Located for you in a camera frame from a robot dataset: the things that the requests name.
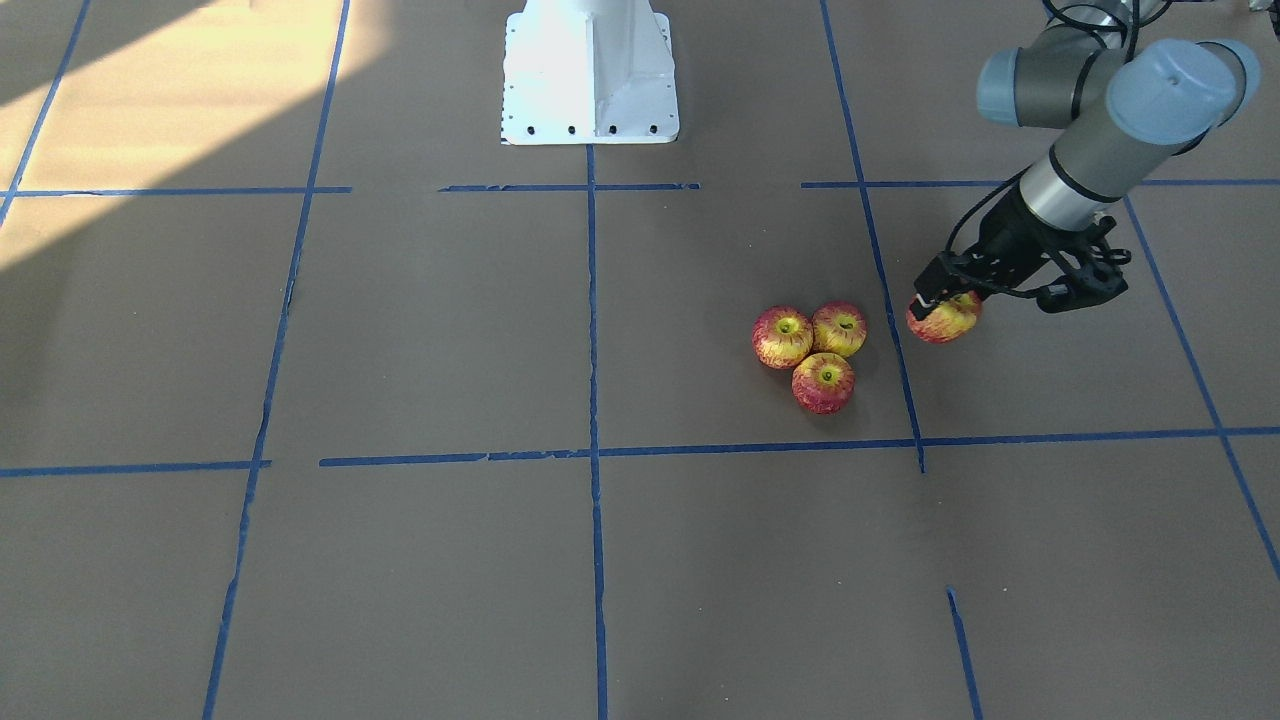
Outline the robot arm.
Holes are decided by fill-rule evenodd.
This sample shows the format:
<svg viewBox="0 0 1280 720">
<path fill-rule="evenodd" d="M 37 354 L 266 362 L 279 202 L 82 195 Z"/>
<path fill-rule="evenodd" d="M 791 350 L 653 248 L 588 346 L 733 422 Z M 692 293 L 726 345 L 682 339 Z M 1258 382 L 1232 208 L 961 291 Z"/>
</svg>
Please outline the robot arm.
<svg viewBox="0 0 1280 720">
<path fill-rule="evenodd" d="M 1140 47 L 1138 35 L 1160 17 L 1158 4 L 1044 8 L 1050 18 L 1033 44 L 984 64 L 975 102 L 987 120 L 1059 136 L 972 209 L 980 224 L 969 247 L 956 250 L 951 234 L 919 274 L 916 318 L 970 292 L 1029 299 L 1043 313 L 1125 292 L 1132 255 L 1110 245 L 1108 209 L 1238 117 L 1262 83 L 1260 59 L 1235 40 L 1160 38 Z"/>
</svg>

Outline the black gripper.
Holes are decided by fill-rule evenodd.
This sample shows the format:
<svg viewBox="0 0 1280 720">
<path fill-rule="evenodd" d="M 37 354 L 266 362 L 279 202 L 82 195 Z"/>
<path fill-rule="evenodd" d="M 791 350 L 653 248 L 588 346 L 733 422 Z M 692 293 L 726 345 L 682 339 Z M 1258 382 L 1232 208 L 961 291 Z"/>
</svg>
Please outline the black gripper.
<svg viewBox="0 0 1280 720">
<path fill-rule="evenodd" d="M 977 241 L 956 250 L 960 231 L 980 210 L 986 214 Z M 941 301 L 954 296 L 970 296 L 973 301 L 986 301 L 992 293 L 1032 297 L 1030 291 L 1018 287 L 1048 261 L 1039 240 L 1051 228 L 1064 231 L 1037 217 L 1021 196 L 1019 182 L 1006 179 L 963 214 L 943 251 L 916 275 L 908 305 L 910 318 L 923 322 Z"/>
</svg>

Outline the apple nearest robot base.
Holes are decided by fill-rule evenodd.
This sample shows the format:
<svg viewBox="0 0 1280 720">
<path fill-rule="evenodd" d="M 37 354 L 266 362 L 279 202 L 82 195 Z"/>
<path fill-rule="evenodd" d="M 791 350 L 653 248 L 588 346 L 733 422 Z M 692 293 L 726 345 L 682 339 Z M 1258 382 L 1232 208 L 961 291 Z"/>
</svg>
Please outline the apple nearest robot base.
<svg viewBox="0 0 1280 720">
<path fill-rule="evenodd" d="M 751 347 L 758 361 L 774 370 L 797 366 L 809 356 L 813 341 L 810 318 L 787 305 L 765 309 L 751 328 Z"/>
</svg>

